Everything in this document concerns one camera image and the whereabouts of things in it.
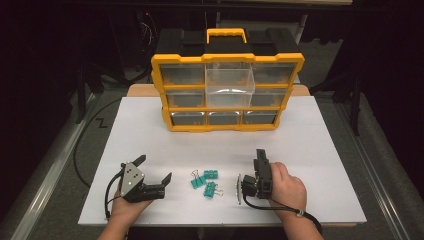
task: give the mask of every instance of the human hand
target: human hand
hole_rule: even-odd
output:
[[[302,180],[291,176],[284,164],[271,163],[272,172],[272,196],[271,199],[287,205],[289,207],[306,210],[307,194]],[[269,200],[272,207],[281,207],[278,203]],[[295,213],[284,210],[276,210],[275,214],[282,222],[289,216],[296,216]]]
[[[113,200],[109,222],[99,239],[124,239],[131,225],[153,202],[153,200],[151,200],[139,203],[129,203],[122,197],[119,197],[118,191],[115,193],[115,198],[116,199]]]

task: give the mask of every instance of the black cable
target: black cable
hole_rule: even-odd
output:
[[[277,201],[275,201],[273,199],[270,199],[270,200],[273,201],[273,202],[275,202],[275,203],[277,203],[277,204],[279,204],[279,205],[281,205],[281,207],[260,207],[260,206],[256,206],[256,205],[251,204],[249,201],[247,201],[247,195],[246,194],[243,194],[243,200],[247,204],[247,206],[249,206],[251,208],[254,208],[254,209],[259,209],[259,210],[283,210],[283,211],[294,212],[298,216],[302,216],[302,217],[305,217],[305,218],[311,220],[315,224],[315,227],[317,228],[318,232],[322,235],[322,226],[321,226],[321,223],[319,223],[319,221],[314,216],[312,216],[311,214],[307,213],[306,211],[289,207],[289,206],[284,205],[282,203],[279,203],[279,202],[277,202]]]
[[[81,134],[79,135],[77,142],[75,143],[75,148],[74,148],[74,152],[72,154],[72,158],[73,158],[73,163],[74,163],[74,169],[75,172],[77,173],[78,178],[81,180],[81,182],[87,186],[88,188],[90,188],[90,184],[88,184],[81,176],[79,170],[78,170],[78,166],[77,166],[77,160],[76,160],[76,155],[77,155],[77,150],[78,150],[78,146],[81,142],[82,137],[84,136],[85,131],[87,130],[88,126],[90,125],[90,123],[97,117],[97,115],[99,115],[100,112],[102,112],[105,108],[109,107],[110,105],[121,101],[122,98],[116,99],[110,103],[108,103],[107,105],[105,105],[104,107],[102,107],[100,110],[98,110],[94,116],[87,122],[87,124],[85,125],[84,129],[82,130]]]
[[[108,201],[108,197],[109,197],[109,190],[110,187],[112,186],[112,184],[115,182],[116,179],[118,179],[119,177],[121,177],[124,174],[124,169],[121,169],[121,171],[119,171],[119,173],[117,173],[115,176],[113,176],[113,178],[110,180],[109,184],[107,185],[106,188],[106,193],[105,193],[105,215],[106,215],[106,220],[109,221],[110,218],[110,211],[107,208],[107,205],[113,201],[114,199],[116,199],[117,197],[115,197],[114,199]]]

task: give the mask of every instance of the binder clip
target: binder clip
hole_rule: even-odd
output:
[[[206,179],[218,179],[218,171],[205,170],[203,176],[205,176]]]
[[[199,172],[197,170],[194,170],[191,175],[194,177],[193,180],[191,180],[191,185],[194,189],[197,189],[203,185],[206,184],[206,179],[204,176],[199,176]]]
[[[222,190],[216,189],[218,187],[218,184],[214,182],[208,182],[206,184],[205,191],[203,192],[203,196],[213,198],[215,194],[219,195],[220,197],[224,195]]]

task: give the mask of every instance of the white table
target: white table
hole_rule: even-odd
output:
[[[104,225],[104,194],[120,164],[142,154],[139,166],[145,183],[158,184],[169,172],[165,199],[156,200],[137,220],[137,226],[275,226],[272,211],[237,204],[235,183],[240,173],[254,175],[256,149],[268,159],[285,163],[308,189],[308,209],[323,225],[366,222],[313,97],[291,97],[274,131],[206,133],[169,132],[161,117],[158,97],[122,99],[113,129],[82,210],[79,224]],[[208,199],[203,188],[193,189],[193,170],[218,170],[222,197]],[[110,198],[116,189],[112,186]],[[268,206],[265,200],[252,203]]]

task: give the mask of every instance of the yellow plastic frame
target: yellow plastic frame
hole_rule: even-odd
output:
[[[241,29],[208,29],[208,38],[210,36],[229,36],[241,35],[244,39],[244,30]],[[212,62],[246,62],[246,63],[294,63],[295,68],[287,83],[255,83],[255,88],[267,89],[286,89],[284,98],[280,106],[250,106],[247,108],[208,108],[202,107],[173,107],[169,106],[166,91],[167,90],[204,90],[205,84],[165,84],[162,78],[160,65],[161,64],[207,64]],[[302,69],[304,57],[301,53],[278,53],[275,56],[255,56],[253,53],[240,54],[203,54],[196,57],[181,57],[178,54],[155,54],[152,58],[152,78],[155,88],[160,94],[162,101],[162,117],[170,131],[189,131],[189,132],[205,132],[212,130],[239,130],[239,131],[258,131],[258,130],[273,130],[280,124],[280,116],[285,110],[287,101],[292,91],[292,86],[297,73]],[[273,124],[243,124],[239,120],[237,125],[209,125],[207,113],[214,111],[277,111]],[[203,125],[174,125],[171,112],[204,112],[205,124]]]

